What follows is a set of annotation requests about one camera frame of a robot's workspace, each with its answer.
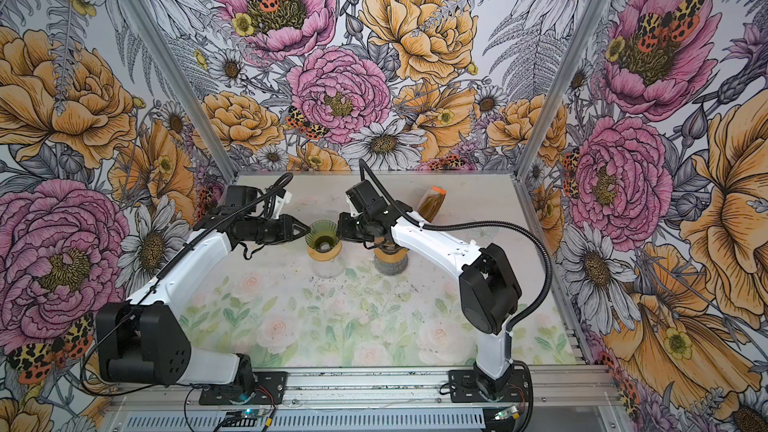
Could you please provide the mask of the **clear glass flask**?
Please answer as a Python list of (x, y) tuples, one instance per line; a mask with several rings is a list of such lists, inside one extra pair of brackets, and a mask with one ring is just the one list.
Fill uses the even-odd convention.
[(312, 261), (311, 264), (312, 273), (320, 279), (334, 279), (343, 274), (346, 265), (340, 258), (334, 258), (328, 261)]

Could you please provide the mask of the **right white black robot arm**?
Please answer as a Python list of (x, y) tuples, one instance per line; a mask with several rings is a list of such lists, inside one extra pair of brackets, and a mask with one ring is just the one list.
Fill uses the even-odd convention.
[(389, 201), (368, 180), (346, 191), (350, 206), (339, 215), (342, 240), (383, 244), (415, 252), (456, 280), (461, 311), (477, 332), (474, 361), (476, 389), (498, 401), (512, 377), (512, 332), (522, 290), (502, 248), (466, 242), (437, 231), (419, 212), (400, 201)]

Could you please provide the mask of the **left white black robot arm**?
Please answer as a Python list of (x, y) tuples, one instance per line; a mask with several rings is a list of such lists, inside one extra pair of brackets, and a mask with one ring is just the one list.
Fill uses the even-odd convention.
[(256, 393), (251, 360), (192, 344), (188, 309), (198, 289), (238, 247), (246, 258), (266, 246), (305, 237), (309, 228), (284, 213), (291, 200), (285, 173), (265, 189), (231, 185), (222, 202), (200, 218), (178, 252), (143, 286), (95, 317), (98, 372), (107, 383), (190, 386), (234, 403)]

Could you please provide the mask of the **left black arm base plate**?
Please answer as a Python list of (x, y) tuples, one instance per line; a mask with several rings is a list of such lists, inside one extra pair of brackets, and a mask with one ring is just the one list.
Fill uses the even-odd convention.
[(283, 371), (254, 372), (251, 389), (238, 383), (206, 386), (198, 403), (202, 406), (280, 405), (287, 378), (288, 373)]

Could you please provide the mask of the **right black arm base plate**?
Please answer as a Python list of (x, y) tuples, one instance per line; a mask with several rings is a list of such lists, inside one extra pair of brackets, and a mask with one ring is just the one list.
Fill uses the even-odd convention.
[(530, 374), (521, 365), (510, 365), (498, 379), (476, 367), (448, 371), (448, 394), (453, 403), (527, 403), (531, 385)]

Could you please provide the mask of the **green glass dripper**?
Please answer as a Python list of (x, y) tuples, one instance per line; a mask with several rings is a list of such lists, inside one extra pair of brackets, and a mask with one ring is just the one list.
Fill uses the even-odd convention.
[(305, 236), (305, 242), (308, 243), (329, 237), (332, 240), (340, 241), (337, 229), (337, 223), (331, 220), (318, 220), (310, 225), (310, 232)]

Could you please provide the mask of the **brown coffee filter stack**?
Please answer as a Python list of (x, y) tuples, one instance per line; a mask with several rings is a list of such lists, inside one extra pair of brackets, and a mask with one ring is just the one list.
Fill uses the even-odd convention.
[(438, 215), (447, 192), (442, 187), (432, 186), (422, 196), (416, 210), (426, 221), (432, 222)]

